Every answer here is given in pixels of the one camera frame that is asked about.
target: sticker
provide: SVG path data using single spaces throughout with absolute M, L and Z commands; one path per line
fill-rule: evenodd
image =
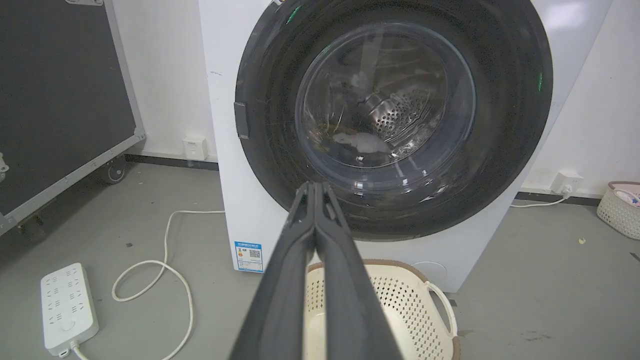
M 238 270 L 264 272 L 262 269 L 262 245 L 236 241 Z

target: case caster wheel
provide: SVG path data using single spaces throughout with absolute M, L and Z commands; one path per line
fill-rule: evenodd
M 47 237 L 47 233 L 42 227 L 43 225 L 42 219 L 38 215 L 34 215 L 18 225 L 18 232 L 30 242 L 40 243 Z
M 100 168 L 100 177 L 107 184 L 117 184 L 124 179 L 126 164 L 122 155 L 109 160 Z

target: white cable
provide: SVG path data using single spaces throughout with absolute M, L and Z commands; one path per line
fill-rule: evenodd
M 556 205 L 556 204 L 560 204 L 562 201 L 565 201 L 565 198 L 562 198 L 558 201 L 554 201 L 554 202 L 544 202 L 543 204 L 529 204 L 529 205 L 510 205 L 512 208 L 533 208 L 534 206 L 549 206 L 549 205 Z
M 127 270 L 124 270 L 124 272 L 122 274 L 120 274 L 120 276 L 118 276 L 116 281 L 113 283 L 113 287 L 111 288 L 111 297 L 113 297 L 113 300 L 118 301 L 118 302 L 126 302 L 126 301 L 133 300 L 136 297 L 139 297 L 140 295 L 142 295 L 145 292 L 147 292 L 147 290 L 151 289 L 151 287 L 153 285 L 155 285 L 156 282 L 160 279 L 160 276 L 162 276 L 162 274 L 164 273 L 165 269 L 168 269 L 169 271 L 173 272 L 178 277 L 178 279 L 180 279 L 180 281 L 182 281 L 182 283 L 184 284 L 185 290 L 187 290 L 187 299 L 189 300 L 189 327 L 187 328 L 187 333 L 184 335 L 184 339 L 182 339 L 182 341 L 180 342 L 178 347 L 175 348 L 175 350 L 173 352 L 171 352 L 171 354 L 167 355 L 162 360 L 169 360 L 175 354 L 177 354 L 178 351 L 180 351 L 180 349 L 182 349 L 184 344 L 187 342 L 187 339 L 189 339 L 189 336 L 191 335 L 191 330 L 193 329 L 193 298 L 191 297 L 191 289 L 189 288 L 189 284 L 187 283 L 187 280 L 178 271 L 176 271 L 176 269 L 170 267 L 166 263 L 168 258 L 169 258 L 169 250 L 168 250 L 168 246 L 167 246 L 167 238 L 169 237 L 169 228 L 171 226 L 171 220 L 173 219 L 173 216 L 175 214 L 181 214 L 181 213 L 182 214 L 224 214 L 225 212 L 224 211 L 192 211 L 192 210 L 174 211 L 171 214 L 171 216 L 169 216 L 169 221 L 167 222 L 166 230 L 164 231 L 164 261 L 144 260 L 144 261 L 140 261 L 139 263 L 130 266 Z M 147 285 L 144 289 L 142 289 L 140 292 L 138 292 L 137 294 L 135 294 L 135 295 L 133 295 L 131 297 L 124 298 L 124 299 L 118 297 L 118 295 L 116 295 L 116 287 L 118 286 L 118 283 L 120 282 L 120 280 L 122 280 L 122 278 L 125 277 L 125 275 L 127 275 L 131 270 L 133 270 L 134 268 L 136 268 L 136 267 L 138 267 L 140 265 L 144 265 L 144 264 L 158 264 L 158 265 L 162 266 L 162 268 L 160 269 L 160 272 L 158 273 L 156 278 L 149 285 Z M 76 355 L 78 356 L 78 358 L 80 358 L 80 360 L 88 360 L 86 358 L 86 356 L 84 356 L 84 354 L 82 352 L 80 352 L 80 348 L 79 348 L 79 345 L 77 343 L 75 343 L 75 342 L 72 343 L 71 344 L 71 349 L 76 353 Z
M 562 199 L 558 200 L 558 201 L 554 201 L 554 202 L 544 202 L 541 204 L 529 204 L 529 205 L 509 205 L 510 208 L 534 208 L 536 206 L 551 206 L 551 205 L 556 205 L 556 204 L 560 204 L 562 201 L 565 201 L 566 199 L 569 199 L 569 197 L 571 197 L 571 192 L 573 191 L 573 188 L 570 185 L 566 185 L 563 189 L 562 189 Z

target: washing machine door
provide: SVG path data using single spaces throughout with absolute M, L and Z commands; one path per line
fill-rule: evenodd
M 286 0 L 248 41 L 236 124 L 284 208 L 328 181 L 359 238 L 401 240 L 495 200 L 538 144 L 551 91 L 527 0 Z

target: black baseboard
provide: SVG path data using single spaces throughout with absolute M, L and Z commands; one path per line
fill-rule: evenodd
M 518 192 L 516 195 L 518 200 L 531 200 L 542 202 L 554 202 L 562 199 L 562 195 L 550 195 L 546 193 L 527 193 Z M 570 197 L 562 202 L 563 204 L 584 205 L 584 206 L 598 206 L 600 199 L 592 199 L 589 197 Z
M 154 165 L 164 165 L 168 167 L 185 167 L 185 168 L 200 168 L 203 170 L 219 171 L 218 163 L 209 163 L 206 161 L 196 160 L 184 160 L 184 159 L 168 159 L 157 158 L 155 156 L 143 156 L 143 155 L 125 155 L 128 162 L 131 163 L 144 163 Z M 545 193 L 528 193 L 518 192 L 516 199 L 518 200 L 531 200 L 542 202 L 554 202 L 560 200 L 560 195 L 549 195 Z M 598 206 L 600 199 L 590 199 L 586 197 L 570 197 L 563 201 L 563 204 L 585 205 L 585 206 Z
M 125 154 L 125 159 L 127 159 L 127 161 L 130 163 L 144 163 L 144 164 L 164 165 L 167 167 L 199 168 L 202 170 L 218 171 L 218 163 L 209 163 L 206 161 L 157 158 L 155 156 L 143 156 L 143 155 L 131 155 L 131 154 Z

